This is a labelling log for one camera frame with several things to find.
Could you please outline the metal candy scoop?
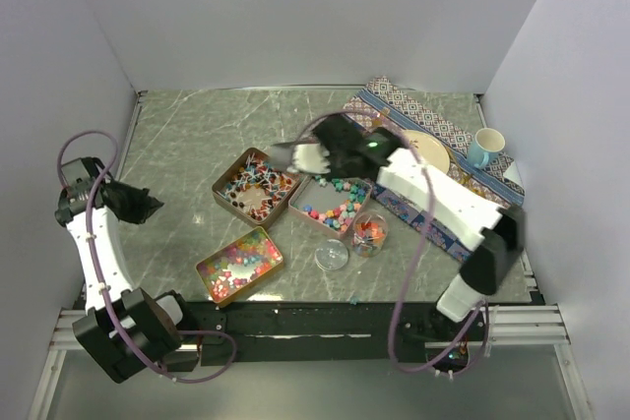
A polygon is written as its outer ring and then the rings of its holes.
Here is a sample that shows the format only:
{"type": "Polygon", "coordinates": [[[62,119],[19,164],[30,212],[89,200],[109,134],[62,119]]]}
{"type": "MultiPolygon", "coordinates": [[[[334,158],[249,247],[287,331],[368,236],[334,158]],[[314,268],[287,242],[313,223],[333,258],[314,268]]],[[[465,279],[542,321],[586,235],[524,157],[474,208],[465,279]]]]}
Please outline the metal candy scoop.
{"type": "Polygon", "coordinates": [[[294,142],[277,143],[269,146],[267,155],[270,165],[281,171],[289,171],[293,165],[294,142]]]}

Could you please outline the clear plastic candy jar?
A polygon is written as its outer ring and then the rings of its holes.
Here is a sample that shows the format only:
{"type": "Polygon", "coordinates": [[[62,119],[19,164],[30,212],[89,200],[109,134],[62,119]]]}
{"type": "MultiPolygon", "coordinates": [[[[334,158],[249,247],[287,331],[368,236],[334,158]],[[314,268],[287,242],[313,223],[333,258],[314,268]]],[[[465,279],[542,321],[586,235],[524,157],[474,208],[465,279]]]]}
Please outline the clear plastic candy jar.
{"type": "Polygon", "coordinates": [[[351,229],[351,247],[362,258],[376,256],[382,250],[389,232],[385,218],[374,211],[361,213],[351,229]]]}

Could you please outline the clear jar lid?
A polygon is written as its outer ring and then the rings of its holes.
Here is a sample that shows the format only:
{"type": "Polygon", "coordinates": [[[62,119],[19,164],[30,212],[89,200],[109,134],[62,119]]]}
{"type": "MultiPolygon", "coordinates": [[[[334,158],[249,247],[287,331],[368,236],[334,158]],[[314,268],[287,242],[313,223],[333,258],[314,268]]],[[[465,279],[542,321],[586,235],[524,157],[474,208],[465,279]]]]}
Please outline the clear jar lid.
{"type": "Polygon", "coordinates": [[[341,240],[328,239],[316,248],[314,258],[321,270],[340,270],[348,262],[348,250],[341,240]]]}

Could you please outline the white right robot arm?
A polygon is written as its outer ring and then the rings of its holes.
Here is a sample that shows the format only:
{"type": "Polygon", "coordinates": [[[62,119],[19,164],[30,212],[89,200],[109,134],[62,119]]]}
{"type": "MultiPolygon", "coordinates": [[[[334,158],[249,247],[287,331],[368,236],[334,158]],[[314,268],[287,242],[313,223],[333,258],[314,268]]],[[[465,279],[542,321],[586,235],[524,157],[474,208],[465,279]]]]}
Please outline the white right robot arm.
{"type": "Polygon", "coordinates": [[[370,179],[426,212],[469,251],[459,273],[442,293],[430,320],[433,332],[453,339],[465,316],[495,294],[520,259],[526,240],[522,207],[501,207],[428,164],[400,133],[378,127],[365,134],[342,113],[317,119],[311,131],[329,153],[332,176],[370,179]]]}

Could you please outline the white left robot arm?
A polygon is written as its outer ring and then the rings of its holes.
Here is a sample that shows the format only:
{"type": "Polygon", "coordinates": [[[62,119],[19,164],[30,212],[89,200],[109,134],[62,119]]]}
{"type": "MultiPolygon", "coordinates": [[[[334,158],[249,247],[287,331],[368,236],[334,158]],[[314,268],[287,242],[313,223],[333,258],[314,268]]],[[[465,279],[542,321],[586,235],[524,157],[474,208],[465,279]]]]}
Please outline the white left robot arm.
{"type": "Polygon", "coordinates": [[[89,207],[90,191],[103,168],[97,157],[82,157],[61,166],[64,186],[55,218],[76,244],[86,284],[86,314],[73,324],[73,334],[109,378],[120,384],[146,365],[118,333],[106,310],[104,293],[122,328],[153,362],[165,360],[190,339],[196,319],[179,293],[170,290],[153,298],[132,286],[119,223],[142,224],[163,203],[147,189],[106,177],[89,207]]]}

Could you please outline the pink tin with star candies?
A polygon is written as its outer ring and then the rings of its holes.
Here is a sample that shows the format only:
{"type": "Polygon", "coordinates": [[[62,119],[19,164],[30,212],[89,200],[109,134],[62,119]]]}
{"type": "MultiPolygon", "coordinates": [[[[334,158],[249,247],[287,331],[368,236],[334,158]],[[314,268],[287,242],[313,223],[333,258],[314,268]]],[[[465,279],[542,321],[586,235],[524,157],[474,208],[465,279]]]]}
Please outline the pink tin with star candies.
{"type": "Polygon", "coordinates": [[[288,211],[313,229],[343,239],[370,199],[372,185],[363,179],[327,181],[306,178],[288,201],[288,211]]]}

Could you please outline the patterned placemat cloth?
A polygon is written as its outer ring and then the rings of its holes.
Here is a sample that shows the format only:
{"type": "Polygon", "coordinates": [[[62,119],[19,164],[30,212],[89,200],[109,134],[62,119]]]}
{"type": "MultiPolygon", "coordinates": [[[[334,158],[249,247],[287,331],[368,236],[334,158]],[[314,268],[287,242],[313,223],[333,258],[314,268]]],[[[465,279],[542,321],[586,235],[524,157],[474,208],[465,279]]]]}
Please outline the patterned placemat cloth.
{"type": "Polygon", "coordinates": [[[450,178],[501,207],[521,205],[525,190],[505,175],[514,159],[500,152],[482,169],[467,162],[473,134],[458,127],[423,102],[394,86],[387,78],[371,80],[344,105],[348,117],[359,129],[378,126],[408,134],[411,144],[435,168],[450,178]]]}

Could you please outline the cream yellow plate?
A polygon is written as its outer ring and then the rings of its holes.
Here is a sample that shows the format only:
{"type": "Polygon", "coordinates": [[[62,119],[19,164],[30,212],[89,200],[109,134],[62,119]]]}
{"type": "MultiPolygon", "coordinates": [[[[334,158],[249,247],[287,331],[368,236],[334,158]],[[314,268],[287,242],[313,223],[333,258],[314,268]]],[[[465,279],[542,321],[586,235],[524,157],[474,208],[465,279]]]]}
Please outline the cream yellow plate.
{"type": "Polygon", "coordinates": [[[414,130],[403,130],[403,135],[430,165],[447,174],[450,169],[450,156],[446,148],[433,136],[414,130]]]}

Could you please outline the gold tin with lollipops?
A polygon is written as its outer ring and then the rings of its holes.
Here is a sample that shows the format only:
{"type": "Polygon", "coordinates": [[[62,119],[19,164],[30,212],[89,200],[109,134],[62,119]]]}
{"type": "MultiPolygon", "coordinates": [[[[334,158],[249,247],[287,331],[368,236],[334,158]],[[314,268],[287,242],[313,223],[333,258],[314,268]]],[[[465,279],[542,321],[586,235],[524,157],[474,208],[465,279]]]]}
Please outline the gold tin with lollipops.
{"type": "Polygon", "coordinates": [[[212,194],[248,225],[269,229],[301,182],[297,174],[274,168],[263,151],[249,148],[213,184],[212,194]]]}

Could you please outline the gold tin with gummy stars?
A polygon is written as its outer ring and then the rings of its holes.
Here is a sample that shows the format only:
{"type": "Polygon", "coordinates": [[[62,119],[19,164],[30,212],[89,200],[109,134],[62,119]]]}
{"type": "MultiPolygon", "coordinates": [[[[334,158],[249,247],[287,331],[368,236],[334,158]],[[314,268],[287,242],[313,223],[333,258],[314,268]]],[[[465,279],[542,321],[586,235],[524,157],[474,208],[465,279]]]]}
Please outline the gold tin with gummy stars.
{"type": "Polygon", "coordinates": [[[262,226],[251,229],[195,266],[210,300],[220,308],[249,295],[284,267],[284,257],[262,226]]]}

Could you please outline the light blue mug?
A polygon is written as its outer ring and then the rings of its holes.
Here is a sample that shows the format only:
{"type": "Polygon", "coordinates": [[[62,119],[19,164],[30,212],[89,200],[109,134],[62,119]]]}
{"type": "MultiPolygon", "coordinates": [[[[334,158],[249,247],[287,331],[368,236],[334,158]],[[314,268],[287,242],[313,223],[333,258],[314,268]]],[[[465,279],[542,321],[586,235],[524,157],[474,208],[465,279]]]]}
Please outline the light blue mug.
{"type": "Polygon", "coordinates": [[[467,162],[477,169],[486,167],[505,148],[504,136],[492,128],[478,130],[469,146],[467,162]]]}

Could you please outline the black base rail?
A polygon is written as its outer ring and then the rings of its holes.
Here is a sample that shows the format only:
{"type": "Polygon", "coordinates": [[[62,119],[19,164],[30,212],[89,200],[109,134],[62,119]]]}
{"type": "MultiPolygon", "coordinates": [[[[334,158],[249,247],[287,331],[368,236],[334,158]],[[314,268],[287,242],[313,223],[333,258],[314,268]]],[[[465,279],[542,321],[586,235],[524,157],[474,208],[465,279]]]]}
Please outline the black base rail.
{"type": "Polygon", "coordinates": [[[422,362],[425,347],[454,340],[461,323],[442,316],[433,304],[408,302],[392,324],[392,302],[211,302],[188,305],[209,335],[201,342],[201,363],[380,360],[388,356],[388,331],[403,363],[422,362]]]}

